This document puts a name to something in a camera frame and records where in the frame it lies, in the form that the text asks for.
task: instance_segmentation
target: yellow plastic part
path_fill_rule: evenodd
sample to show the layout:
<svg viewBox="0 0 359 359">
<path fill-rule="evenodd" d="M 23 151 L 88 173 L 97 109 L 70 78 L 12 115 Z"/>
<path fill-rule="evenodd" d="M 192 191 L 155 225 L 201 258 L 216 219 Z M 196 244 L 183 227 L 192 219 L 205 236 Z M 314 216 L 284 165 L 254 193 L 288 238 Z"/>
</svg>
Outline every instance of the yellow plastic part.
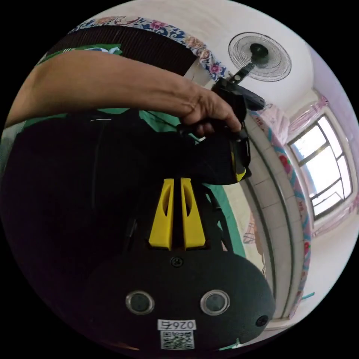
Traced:
<svg viewBox="0 0 359 359">
<path fill-rule="evenodd" d="M 246 169 L 244 169 L 244 172 L 243 173 L 240 173 L 240 174 L 238 174 L 238 173 L 236 173 L 236 176 L 237 176 L 237 182 L 239 182 L 243 177 L 244 177 L 244 175 L 246 174 Z"/>
<path fill-rule="evenodd" d="M 156 248 L 172 247 L 174 180 L 165 179 L 156 214 L 154 216 L 149 244 Z"/>
<path fill-rule="evenodd" d="M 244 169 L 244 172 L 243 173 L 236 173 L 236 163 L 235 163 L 235 160 L 234 160 L 234 153 L 231 152 L 231 158 L 232 158 L 232 166 L 233 166 L 233 170 L 236 174 L 236 179 L 237 179 L 237 182 L 240 182 L 242 180 L 242 178 L 244 177 L 244 175 L 246 174 L 247 170 Z"/>
<path fill-rule="evenodd" d="M 181 197 L 184 248 L 203 247 L 206 238 L 189 178 L 181 178 Z"/>
</svg>

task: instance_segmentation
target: sticker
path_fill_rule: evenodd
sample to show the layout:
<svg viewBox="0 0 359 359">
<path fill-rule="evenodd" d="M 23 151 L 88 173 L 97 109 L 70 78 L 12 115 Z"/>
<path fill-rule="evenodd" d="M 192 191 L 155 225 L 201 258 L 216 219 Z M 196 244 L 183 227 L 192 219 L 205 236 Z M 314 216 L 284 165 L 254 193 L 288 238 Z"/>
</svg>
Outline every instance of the sticker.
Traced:
<svg viewBox="0 0 359 359">
<path fill-rule="evenodd" d="M 239 339 L 237 338 L 237 341 L 235 344 L 228 345 L 228 347 L 220 348 L 220 350 L 227 350 L 227 349 L 237 349 L 240 348 L 242 344 L 239 342 Z"/>
<path fill-rule="evenodd" d="M 157 321 L 158 330 L 167 330 L 167 331 L 182 331 L 182 330 L 196 330 L 196 321 L 195 320 L 163 320 L 159 319 Z"/>
<path fill-rule="evenodd" d="M 193 330 L 160 331 L 161 349 L 186 350 L 194 349 Z"/>
<path fill-rule="evenodd" d="M 193 331 L 197 329 L 195 320 L 159 319 L 157 329 L 160 331 L 161 349 L 194 349 Z"/>
</svg>

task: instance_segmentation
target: window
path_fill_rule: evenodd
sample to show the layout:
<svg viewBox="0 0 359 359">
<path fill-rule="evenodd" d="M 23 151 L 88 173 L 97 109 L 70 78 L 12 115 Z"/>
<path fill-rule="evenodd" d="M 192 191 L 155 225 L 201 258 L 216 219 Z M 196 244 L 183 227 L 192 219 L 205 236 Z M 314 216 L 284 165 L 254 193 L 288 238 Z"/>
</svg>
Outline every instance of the window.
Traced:
<svg viewBox="0 0 359 359">
<path fill-rule="evenodd" d="M 308 187 L 317 220 L 352 193 L 347 159 L 333 127 L 323 115 L 288 143 Z"/>
</svg>

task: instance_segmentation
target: qr code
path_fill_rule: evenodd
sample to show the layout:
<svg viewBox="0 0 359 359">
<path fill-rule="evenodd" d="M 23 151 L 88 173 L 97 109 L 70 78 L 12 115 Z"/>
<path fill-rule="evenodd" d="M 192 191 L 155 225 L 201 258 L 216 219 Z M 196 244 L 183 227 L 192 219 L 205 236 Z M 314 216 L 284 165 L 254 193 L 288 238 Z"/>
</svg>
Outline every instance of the qr code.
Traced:
<svg viewBox="0 0 359 359">
<path fill-rule="evenodd" d="M 161 331 L 161 349 L 194 349 L 193 331 Z"/>
</svg>

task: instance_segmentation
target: screw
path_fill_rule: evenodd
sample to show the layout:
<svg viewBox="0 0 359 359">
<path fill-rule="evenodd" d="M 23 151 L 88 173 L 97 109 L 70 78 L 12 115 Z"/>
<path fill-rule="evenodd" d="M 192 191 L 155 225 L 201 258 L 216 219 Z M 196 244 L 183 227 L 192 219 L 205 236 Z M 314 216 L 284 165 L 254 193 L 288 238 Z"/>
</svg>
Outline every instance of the screw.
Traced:
<svg viewBox="0 0 359 359">
<path fill-rule="evenodd" d="M 256 326 L 264 326 L 268 323 L 269 318 L 266 315 L 259 317 L 255 323 Z"/>
<path fill-rule="evenodd" d="M 171 259 L 171 264 L 175 267 L 178 268 L 183 264 L 183 259 L 180 257 L 173 257 Z"/>
</svg>

